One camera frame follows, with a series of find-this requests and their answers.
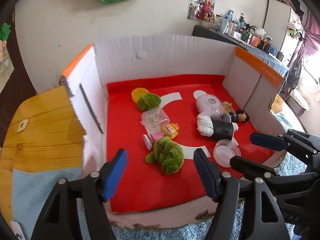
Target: pink fabric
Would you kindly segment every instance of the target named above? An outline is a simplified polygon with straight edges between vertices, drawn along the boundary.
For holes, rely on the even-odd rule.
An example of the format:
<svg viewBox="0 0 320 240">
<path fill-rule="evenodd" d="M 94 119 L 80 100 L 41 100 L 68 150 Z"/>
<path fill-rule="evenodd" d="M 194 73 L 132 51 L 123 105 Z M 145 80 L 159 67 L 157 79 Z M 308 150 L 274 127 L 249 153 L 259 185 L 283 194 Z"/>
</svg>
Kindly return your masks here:
<svg viewBox="0 0 320 240">
<path fill-rule="evenodd" d="M 304 37 L 305 40 L 303 41 L 302 46 L 290 68 L 299 64 L 301 60 L 302 66 L 305 67 L 306 60 L 320 51 L 320 26 L 309 10 L 304 31 L 306 33 Z"/>
</svg>

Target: white cardboard wall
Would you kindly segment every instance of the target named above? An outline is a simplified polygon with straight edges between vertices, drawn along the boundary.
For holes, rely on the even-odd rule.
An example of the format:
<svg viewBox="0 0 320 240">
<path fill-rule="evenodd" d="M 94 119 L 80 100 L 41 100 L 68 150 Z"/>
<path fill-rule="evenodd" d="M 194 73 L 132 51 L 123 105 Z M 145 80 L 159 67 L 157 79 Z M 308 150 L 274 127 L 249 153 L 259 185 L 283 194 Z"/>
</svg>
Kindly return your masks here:
<svg viewBox="0 0 320 240">
<path fill-rule="evenodd" d="M 98 163 L 101 166 L 105 162 L 107 129 L 103 125 L 106 125 L 107 98 L 103 91 L 106 91 L 105 85 L 108 82 L 191 73 L 226 75 L 224 85 L 227 91 L 248 112 L 258 131 L 272 135 L 284 132 L 269 111 L 269 104 L 278 89 L 245 61 L 236 57 L 234 45 L 197 37 L 151 35 L 101 41 L 95 44 L 94 51 L 95 60 L 93 56 L 87 60 L 86 67 L 82 63 L 79 65 L 79 68 L 85 69 L 81 70 L 83 76 L 79 83 L 69 82 L 75 91 L 75 95 L 70 98 L 71 104 L 87 133 L 84 138 L 84 174 L 93 171 Z M 82 84 L 105 134 L 95 124 L 77 88 L 79 84 Z M 276 152 L 265 164 L 275 167 L 283 156 L 283 152 Z M 172 228 L 197 223 L 199 221 L 195 217 L 198 214 L 206 210 L 213 213 L 215 209 L 216 205 L 204 196 L 167 209 L 107 214 L 110 221 L 122 227 L 132 228 L 138 223 Z"/>
<path fill-rule="evenodd" d="M 94 45 L 102 84 L 179 74 L 227 75 L 235 46 L 182 35 L 110 39 Z"/>
<path fill-rule="evenodd" d="M 253 69 L 248 63 L 234 57 L 228 77 L 223 86 L 231 95 L 237 105 L 243 109 L 249 100 L 261 74 Z"/>
<path fill-rule="evenodd" d="M 257 131 L 274 136 L 286 133 L 281 123 L 269 111 L 269 105 L 274 101 L 277 93 L 278 89 L 272 86 L 265 77 L 260 76 L 250 99 L 244 107 Z"/>
</svg>

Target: clear plastic box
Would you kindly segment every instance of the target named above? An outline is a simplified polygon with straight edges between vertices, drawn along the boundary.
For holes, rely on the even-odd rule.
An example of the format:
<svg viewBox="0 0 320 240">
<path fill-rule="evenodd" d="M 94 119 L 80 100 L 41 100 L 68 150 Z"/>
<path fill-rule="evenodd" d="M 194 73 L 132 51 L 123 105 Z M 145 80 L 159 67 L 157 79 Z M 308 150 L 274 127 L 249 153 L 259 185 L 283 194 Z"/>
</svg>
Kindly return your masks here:
<svg viewBox="0 0 320 240">
<path fill-rule="evenodd" d="M 170 118 L 160 107 L 143 112 L 141 120 L 148 134 L 159 132 L 162 126 L 170 123 Z"/>
</svg>

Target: wooden board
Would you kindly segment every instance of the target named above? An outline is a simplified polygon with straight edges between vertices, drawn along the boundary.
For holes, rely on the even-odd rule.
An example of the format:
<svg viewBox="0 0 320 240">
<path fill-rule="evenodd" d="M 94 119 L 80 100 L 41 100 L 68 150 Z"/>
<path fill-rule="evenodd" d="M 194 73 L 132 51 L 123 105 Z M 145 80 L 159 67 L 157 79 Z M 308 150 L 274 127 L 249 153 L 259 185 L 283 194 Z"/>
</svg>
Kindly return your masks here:
<svg viewBox="0 0 320 240">
<path fill-rule="evenodd" d="M 29 119 L 22 132 L 20 122 Z M 12 171 L 40 172 L 82 166 L 84 130 L 70 105 L 65 87 L 24 101 L 9 126 L 0 158 L 0 209 L 12 220 Z"/>
</svg>

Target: green pipe cleaner toy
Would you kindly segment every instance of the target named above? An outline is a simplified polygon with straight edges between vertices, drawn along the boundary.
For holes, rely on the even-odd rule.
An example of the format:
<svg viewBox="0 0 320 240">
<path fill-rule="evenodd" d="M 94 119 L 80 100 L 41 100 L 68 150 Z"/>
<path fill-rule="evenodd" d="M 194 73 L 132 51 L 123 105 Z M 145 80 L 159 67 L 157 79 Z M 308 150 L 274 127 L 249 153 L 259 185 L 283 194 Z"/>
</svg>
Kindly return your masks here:
<svg viewBox="0 0 320 240">
<path fill-rule="evenodd" d="M 161 98 L 153 93 L 142 94 L 137 103 L 141 111 L 147 111 L 152 108 L 158 107 L 161 103 Z"/>
<path fill-rule="evenodd" d="M 145 158 L 147 163 L 161 163 L 162 171 L 171 175 L 176 173 L 183 165 L 184 154 L 181 146 L 169 137 L 163 137 L 153 145 L 153 151 Z"/>
</svg>

